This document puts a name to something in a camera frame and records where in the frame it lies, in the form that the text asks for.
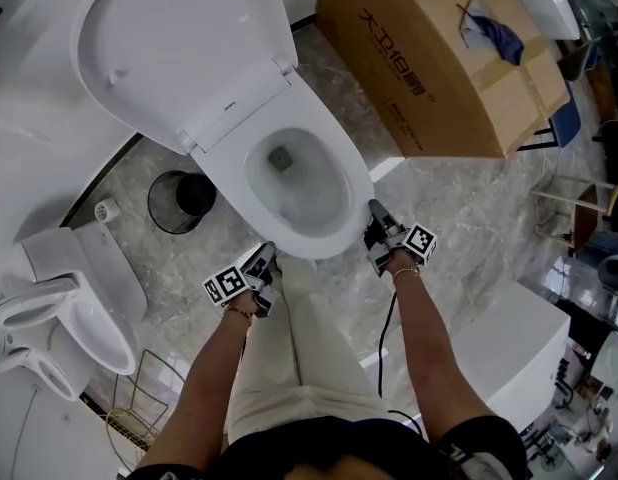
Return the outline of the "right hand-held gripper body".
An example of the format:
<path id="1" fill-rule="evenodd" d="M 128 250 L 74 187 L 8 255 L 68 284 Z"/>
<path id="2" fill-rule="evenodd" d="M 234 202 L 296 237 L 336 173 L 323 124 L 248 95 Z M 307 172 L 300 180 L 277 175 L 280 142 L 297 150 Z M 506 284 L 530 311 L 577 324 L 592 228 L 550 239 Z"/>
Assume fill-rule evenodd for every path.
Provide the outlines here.
<path id="1" fill-rule="evenodd" d="M 389 218 L 381 221 L 373 218 L 363 241 L 373 270 L 382 276 L 396 250 L 408 252 L 417 265 L 426 265 L 437 247 L 438 237 L 418 223 L 406 228 Z"/>

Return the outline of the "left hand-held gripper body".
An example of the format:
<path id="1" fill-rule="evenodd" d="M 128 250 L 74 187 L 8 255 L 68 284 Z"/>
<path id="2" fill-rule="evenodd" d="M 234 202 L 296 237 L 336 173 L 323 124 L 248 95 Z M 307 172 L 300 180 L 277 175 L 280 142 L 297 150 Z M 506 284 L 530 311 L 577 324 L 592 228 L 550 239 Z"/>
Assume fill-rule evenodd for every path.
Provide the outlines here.
<path id="1" fill-rule="evenodd" d="M 214 306 L 227 306 L 241 293 L 252 294 L 257 307 L 255 317 L 265 318 L 275 306 L 278 293 L 272 286 L 270 269 L 258 265 L 260 247 L 242 264 L 232 264 L 210 276 L 203 287 Z"/>

